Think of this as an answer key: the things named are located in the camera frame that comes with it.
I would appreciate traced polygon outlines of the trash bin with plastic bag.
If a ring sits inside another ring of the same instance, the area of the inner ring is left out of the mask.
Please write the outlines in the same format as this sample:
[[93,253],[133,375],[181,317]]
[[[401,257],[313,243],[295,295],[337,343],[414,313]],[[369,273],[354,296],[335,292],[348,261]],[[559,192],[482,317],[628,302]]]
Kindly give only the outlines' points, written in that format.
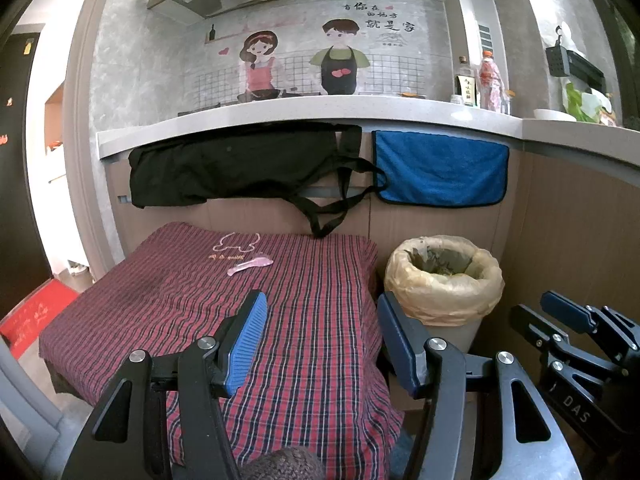
[[464,237],[433,235],[409,238],[393,250],[384,288],[405,315],[467,352],[499,303],[504,279],[488,250]]

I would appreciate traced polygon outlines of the pink plastic scrap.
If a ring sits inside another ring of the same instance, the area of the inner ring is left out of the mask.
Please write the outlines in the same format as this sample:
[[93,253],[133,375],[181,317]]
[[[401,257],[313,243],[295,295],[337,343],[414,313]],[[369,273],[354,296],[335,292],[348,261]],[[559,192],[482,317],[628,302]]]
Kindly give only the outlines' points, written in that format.
[[272,266],[273,260],[268,256],[257,256],[255,258],[251,258],[250,260],[241,262],[232,266],[227,270],[228,276],[233,276],[234,274],[238,274],[240,272],[250,270],[250,269],[259,269],[265,268],[266,266]]

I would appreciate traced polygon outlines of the blue hanging towel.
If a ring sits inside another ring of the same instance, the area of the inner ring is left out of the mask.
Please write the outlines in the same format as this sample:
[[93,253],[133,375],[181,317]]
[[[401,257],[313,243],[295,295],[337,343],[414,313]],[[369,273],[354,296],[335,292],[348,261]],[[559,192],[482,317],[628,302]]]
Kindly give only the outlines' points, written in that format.
[[488,207],[508,189],[510,148],[439,133],[372,133],[376,195],[384,203],[433,208]]

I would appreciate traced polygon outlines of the black hanging bag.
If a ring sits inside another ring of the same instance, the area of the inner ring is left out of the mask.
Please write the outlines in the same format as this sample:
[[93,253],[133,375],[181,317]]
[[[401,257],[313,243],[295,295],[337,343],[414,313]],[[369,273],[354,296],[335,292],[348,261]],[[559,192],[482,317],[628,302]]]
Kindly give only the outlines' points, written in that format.
[[368,194],[388,187],[359,156],[362,129],[333,122],[266,122],[188,134],[134,148],[131,203],[186,207],[221,198],[275,198],[295,206],[317,240]]

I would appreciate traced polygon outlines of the white bowl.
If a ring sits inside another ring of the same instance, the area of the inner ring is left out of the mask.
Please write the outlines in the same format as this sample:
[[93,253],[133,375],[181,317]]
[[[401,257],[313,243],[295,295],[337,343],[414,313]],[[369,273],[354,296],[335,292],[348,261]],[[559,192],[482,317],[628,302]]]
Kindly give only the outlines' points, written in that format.
[[574,116],[558,110],[548,110],[548,108],[535,108],[534,117],[538,120],[548,120],[549,122],[576,122]]

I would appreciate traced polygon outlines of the green white package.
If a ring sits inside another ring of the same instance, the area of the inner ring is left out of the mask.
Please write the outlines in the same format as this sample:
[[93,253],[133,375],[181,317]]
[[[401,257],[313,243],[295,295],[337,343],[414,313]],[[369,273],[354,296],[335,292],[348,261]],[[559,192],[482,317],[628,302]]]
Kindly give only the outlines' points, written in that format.
[[571,81],[567,81],[563,86],[562,97],[564,110],[578,122],[617,126],[613,105],[607,94],[593,88],[580,91]]

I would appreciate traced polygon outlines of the small glass jar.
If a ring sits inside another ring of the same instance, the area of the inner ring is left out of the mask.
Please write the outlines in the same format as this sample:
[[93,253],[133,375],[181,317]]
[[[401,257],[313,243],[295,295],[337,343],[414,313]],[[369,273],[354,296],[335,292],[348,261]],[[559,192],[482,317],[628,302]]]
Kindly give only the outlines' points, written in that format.
[[502,112],[506,115],[512,114],[512,101],[514,99],[515,92],[511,89],[508,89],[504,92],[502,99]]

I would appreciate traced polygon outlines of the red door mat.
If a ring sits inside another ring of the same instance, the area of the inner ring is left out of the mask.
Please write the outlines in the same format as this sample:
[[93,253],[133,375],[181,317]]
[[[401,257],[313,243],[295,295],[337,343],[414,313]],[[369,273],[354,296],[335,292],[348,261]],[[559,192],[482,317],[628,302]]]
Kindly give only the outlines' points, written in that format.
[[1,320],[1,335],[10,353],[19,359],[40,333],[77,297],[76,290],[49,280]]

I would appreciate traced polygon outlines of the dark entrance door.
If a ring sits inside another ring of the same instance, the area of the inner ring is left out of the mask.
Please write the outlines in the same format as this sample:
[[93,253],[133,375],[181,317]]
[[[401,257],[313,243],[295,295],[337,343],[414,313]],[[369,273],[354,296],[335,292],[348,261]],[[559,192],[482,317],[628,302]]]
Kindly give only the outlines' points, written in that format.
[[9,36],[1,50],[0,308],[8,315],[51,277],[32,209],[26,104],[39,35]]

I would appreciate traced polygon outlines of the red plastic bottle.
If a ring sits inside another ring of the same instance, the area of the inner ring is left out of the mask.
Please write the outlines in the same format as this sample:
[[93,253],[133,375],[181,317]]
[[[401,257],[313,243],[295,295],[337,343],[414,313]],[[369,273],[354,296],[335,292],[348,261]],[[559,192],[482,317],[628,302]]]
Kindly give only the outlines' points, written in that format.
[[480,88],[480,107],[501,113],[504,87],[499,67],[491,51],[483,52],[478,70],[478,88]]

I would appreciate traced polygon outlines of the dark sauce bottle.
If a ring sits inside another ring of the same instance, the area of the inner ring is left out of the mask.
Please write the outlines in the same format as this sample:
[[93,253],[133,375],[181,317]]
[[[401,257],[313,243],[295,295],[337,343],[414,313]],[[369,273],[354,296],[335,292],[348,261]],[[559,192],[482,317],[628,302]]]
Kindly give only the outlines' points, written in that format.
[[462,103],[466,106],[477,107],[477,76],[475,68],[464,55],[458,57],[454,84],[456,93],[462,97]]

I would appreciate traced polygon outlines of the black wall rack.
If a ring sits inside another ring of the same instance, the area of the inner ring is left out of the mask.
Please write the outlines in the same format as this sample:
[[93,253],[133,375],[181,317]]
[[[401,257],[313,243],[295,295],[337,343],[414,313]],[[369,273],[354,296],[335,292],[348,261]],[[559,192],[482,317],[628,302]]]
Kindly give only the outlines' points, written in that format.
[[561,26],[555,29],[555,33],[555,43],[546,49],[550,75],[558,78],[574,76],[588,87],[604,93],[606,83],[602,70],[599,70],[581,54],[562,45],[563,31]]

